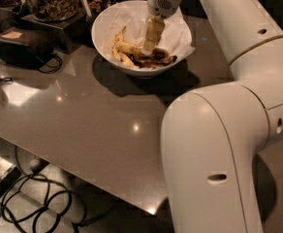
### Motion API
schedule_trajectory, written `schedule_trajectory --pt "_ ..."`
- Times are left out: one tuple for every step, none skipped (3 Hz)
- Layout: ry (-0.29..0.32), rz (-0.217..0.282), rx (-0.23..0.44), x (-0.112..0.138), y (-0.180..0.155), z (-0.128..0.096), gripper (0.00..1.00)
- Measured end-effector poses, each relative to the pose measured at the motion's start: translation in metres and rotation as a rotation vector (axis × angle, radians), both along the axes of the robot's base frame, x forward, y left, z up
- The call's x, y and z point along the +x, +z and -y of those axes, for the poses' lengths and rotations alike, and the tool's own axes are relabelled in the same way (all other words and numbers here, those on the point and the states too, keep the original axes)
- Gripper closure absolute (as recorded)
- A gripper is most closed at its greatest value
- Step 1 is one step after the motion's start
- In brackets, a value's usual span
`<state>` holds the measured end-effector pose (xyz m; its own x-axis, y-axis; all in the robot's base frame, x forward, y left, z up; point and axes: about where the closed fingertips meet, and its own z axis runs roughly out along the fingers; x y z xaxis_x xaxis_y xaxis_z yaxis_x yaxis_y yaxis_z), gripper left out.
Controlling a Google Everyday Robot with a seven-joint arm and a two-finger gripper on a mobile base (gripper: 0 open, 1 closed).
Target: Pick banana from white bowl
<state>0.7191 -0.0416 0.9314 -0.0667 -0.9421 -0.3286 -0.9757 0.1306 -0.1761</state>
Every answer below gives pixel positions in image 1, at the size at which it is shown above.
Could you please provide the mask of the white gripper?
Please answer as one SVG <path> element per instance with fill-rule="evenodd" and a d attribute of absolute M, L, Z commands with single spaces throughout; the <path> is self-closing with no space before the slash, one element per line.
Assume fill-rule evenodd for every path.
<path fill-rule="evenodd" d="M 148 11 L 154 17 L 148 19 L 141 52 L 150 55 L 160 42 L 165 29 L 164 18 L 175 14 L 182 0 L 147 0 Z"/>

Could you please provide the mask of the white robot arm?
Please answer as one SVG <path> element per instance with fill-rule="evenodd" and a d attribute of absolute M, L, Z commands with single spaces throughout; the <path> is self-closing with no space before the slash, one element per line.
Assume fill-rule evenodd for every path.
<path fill-rule="evenodd" d="M 181 0 L 147 0 L 168 17 Z M 252 162 L 283 137 L 283 30 L 258 0 L 200 0 L 233 81 L 168 107 L 161 152 L 175 233 L 263 233 Z"/>

